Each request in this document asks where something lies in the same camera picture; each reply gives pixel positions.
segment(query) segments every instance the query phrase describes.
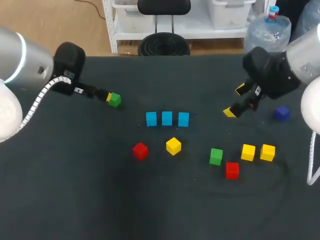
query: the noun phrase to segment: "blue cube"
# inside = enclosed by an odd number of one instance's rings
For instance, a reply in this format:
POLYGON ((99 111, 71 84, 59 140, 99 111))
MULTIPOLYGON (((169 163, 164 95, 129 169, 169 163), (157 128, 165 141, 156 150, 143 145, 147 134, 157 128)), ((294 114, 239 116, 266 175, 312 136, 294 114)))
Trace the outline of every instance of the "blue cube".
POLYGON ((157 113, 155 111, 147 112, 145 118, 147 127, 157 126, 157 113))
POLYGON ((162 112, 162 126, 172 126, 172 111, 162 112))
POLYGON ((273 115, 278 121, 285 122, 290 119, 290 110, 286 106, 280 106, 275 109, 273 115))
POLYGON ((179 127, 188 127, 189 126, 189 113, 188 112, 179 112, 179 127))

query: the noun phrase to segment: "black chair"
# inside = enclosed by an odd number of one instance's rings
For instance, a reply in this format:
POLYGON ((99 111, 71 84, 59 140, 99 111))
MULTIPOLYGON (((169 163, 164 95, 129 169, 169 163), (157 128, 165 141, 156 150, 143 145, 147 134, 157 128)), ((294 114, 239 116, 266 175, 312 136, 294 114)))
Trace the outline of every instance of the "black chair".
MULTIPOLYGON (((191 10, 190 0, 138 0, 144 15, 185 15, 191 10)), ((188 42, 172 32, 154 33, 144 38, 138 47, 139 56, 190 55, 188 42)))

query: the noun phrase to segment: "red cube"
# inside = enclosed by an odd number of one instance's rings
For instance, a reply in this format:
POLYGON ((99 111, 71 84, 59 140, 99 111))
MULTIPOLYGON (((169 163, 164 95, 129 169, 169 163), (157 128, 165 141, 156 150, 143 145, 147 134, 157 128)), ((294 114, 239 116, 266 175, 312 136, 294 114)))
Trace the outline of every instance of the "red cube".
POLYGON ((239 163, 227 162, 225 166, 225 178, 226 179, 238 179, 239 178, 239 163))
POLYGON ((143 160, 148 155, 148 148, 142 142, 139 142, 132 149, 132 153, 137 159, 143 160))

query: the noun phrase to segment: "floor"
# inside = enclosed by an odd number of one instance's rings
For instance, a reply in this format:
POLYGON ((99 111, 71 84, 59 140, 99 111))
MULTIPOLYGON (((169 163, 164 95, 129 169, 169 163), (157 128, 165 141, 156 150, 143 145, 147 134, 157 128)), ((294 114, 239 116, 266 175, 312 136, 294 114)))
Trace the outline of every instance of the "floor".
MULTIPOLYGON (((102 0, 94 3, 104 16, 102 0)), ((96 8, 74 0, 1 0, 0 25, 41 44, 52 54, 63 42, 82 47, 87 56, 111 53, 106 22, 96 8)), ((191 53, 242 53, 242 39, 208 39, 192 42, 191 53)))

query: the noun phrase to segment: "black cable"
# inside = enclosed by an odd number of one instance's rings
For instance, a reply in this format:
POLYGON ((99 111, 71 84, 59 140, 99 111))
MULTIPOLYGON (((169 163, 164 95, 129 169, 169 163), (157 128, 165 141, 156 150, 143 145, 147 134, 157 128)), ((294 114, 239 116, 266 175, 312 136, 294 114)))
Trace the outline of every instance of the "black cable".
POLYGON ((95 7, 96 11, 98 12, 99 17, 102 18, 102 19, 104 19, 104 20, 106 20, 103 16, 100 15, 100 12, 99 12, 97 6, 96 6, 93 2, 85 1, 85 0, 74 0, 74 1, 75 1, 75 2, 82 2, 82 3, 92 4, 92 5, 95 7))

